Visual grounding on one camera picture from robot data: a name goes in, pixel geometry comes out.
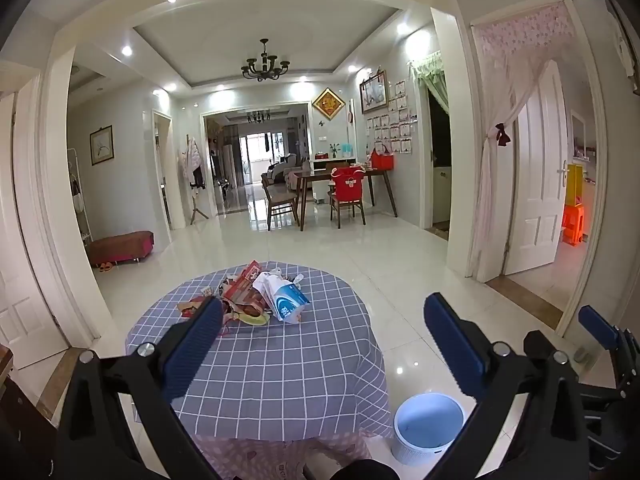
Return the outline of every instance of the pink curtain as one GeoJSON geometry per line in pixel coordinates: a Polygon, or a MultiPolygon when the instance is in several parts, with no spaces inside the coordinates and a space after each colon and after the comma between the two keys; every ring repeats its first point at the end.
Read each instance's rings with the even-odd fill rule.
{"type": "Polygon", "coordinates": [[[476,230],[471,253],[474,273],[490,236],[498,146],[510,142],[511,124],[527,103],[546,64],[575,37],[564,2],[473,28],[482,77],[486,137],[482,146],[476,230]]]}

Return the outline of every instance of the white jacket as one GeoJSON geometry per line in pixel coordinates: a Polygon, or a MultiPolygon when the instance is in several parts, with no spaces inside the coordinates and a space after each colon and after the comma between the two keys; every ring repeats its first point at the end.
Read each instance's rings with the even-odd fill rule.
{"type": "Polygon", "coordinates": [[[193,139],[189,140],[187,146],[187,153],[183,161],[184,164],[184,176],[189,180],[190,184],[195,184],[195,178],[193,172],[196,168],[200,167],[200,152],[198,151],[198,145],[193,139]]]}

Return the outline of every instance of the green curtain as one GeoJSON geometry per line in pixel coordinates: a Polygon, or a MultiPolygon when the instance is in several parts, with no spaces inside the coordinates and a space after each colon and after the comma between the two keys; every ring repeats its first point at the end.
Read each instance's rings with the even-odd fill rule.
{"type": "Polygon", "coordinates": [[[414,71],[414,76],[425,84],[448,115],[449,99],[447,98],[447,83],[444,77],[444,66],[440,51],[429,54],[419,61],[412,61],[410,65],[414,71]]]}

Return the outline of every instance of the checkered tablecloth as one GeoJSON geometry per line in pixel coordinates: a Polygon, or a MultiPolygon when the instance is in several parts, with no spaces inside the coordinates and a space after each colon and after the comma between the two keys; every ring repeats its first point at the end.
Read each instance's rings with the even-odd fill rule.
{"type": "MultiPolygon", "coordinates": [[[[302,273],[311,305],[299,324],[275,317],[262,327],[233,322],[200,366],[187,395],[172,403],[187,432],[197,436],[303,440],[367,431],[387,436],[391,414],[382,352],[362,300],[343,280],[322,270],[281,262],[283,274],[302,273]]],[[[183,283],[147,310],[127,335],[127,352],[155,342],[184,320],[176,304],[217,291],[232,267],[183,283]]]]}

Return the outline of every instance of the trash bin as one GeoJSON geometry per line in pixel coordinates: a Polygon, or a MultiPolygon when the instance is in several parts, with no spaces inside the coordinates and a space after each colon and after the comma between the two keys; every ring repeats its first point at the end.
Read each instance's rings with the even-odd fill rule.
{"type": "Polygon", "coordinates": [[[449,447],[465,423],[462,406],[444,394],[426,393],[407,399],[394,417],[391,453],[405,465],[419,465],[449,447]]]}

